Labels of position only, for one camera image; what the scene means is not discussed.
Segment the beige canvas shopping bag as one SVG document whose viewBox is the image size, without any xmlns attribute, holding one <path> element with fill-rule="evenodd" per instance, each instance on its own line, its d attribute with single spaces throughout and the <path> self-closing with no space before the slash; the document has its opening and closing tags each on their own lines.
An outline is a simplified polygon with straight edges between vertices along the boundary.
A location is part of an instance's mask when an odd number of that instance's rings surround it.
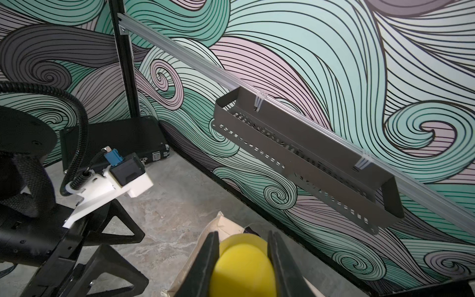
<svg viewBox="0 0 475 297">
<path fill-rule="evenodd" d="M 263 238 L 219 213 L 166 297 L 320 297 L 279 233 Z"/>
</svg>

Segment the yellow cap orange bottle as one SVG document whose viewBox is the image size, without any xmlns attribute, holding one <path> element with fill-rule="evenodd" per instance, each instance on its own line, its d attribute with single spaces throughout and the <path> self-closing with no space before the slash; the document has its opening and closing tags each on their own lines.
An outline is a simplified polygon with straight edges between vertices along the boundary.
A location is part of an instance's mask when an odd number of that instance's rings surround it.
<svg viewBox="0 0 475 297">
<path fill-rule="evenodd" d="M 275 297 L 275 272 L 267 242 L 253 234 L 230 236 L 220 243 L 210 279 L 210 297 Z"/>
</svg>

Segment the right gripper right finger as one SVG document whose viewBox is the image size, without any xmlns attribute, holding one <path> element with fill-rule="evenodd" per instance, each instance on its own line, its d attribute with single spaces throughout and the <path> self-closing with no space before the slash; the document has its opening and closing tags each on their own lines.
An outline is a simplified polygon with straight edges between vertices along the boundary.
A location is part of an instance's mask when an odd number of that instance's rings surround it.
<svg viewBox="0 0 475 297">
<path fill-rule="evenodd" d="M 277 232 L 268 233 L 267 254 L 272 263 L 278 297 L 314 297 L 293 256 Z"/>
</svg>

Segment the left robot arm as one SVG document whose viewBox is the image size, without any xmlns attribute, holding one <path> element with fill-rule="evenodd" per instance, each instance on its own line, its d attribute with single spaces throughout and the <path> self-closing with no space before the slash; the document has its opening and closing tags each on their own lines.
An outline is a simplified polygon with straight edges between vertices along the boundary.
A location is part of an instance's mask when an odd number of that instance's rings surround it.
<svg viewBox="0 0 475 297">
<path fill-rule="evenodd" d="M 88 297 L 94 281 L 105 273 L 128 286 L 102 291 L 101 296 L 142 294 L 148 278 L 115 250 L 115 245 L 139 243 L 145 236 L 118 202 L 123 194 L 135 198 L 152 186 L 139 157 L 122 157 L 104 147 L 96 154 L 108 162 L 101 173 L 92 165 L 81 169 L 89 120 L 75 96 L 48 85 L 10 81 L 1 83 L 1 92 L 56 98 L 70 106 L 79 125 L 77 148 L 60 187 L 62 196 L 80 196 L 70 208 L 56 202 L 43 166 L 56 145 L 55 132 L 28 113 L 1 108 L 1 261 L 36 268 L 22 295 Z"/>
</svg>

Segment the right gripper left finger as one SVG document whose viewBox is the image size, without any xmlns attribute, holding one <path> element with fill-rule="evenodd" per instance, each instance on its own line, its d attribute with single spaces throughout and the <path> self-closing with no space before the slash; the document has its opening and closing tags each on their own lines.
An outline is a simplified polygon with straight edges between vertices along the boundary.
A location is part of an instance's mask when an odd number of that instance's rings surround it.
<svg viewBox="0 0 475 297">
<path fill-rule="evenodd" d="M 220 241 L 217 231 L 210 232 L 195 258 L 176 297 L 208 297 L 210 281 L 220 256 Z"/>
</svg>

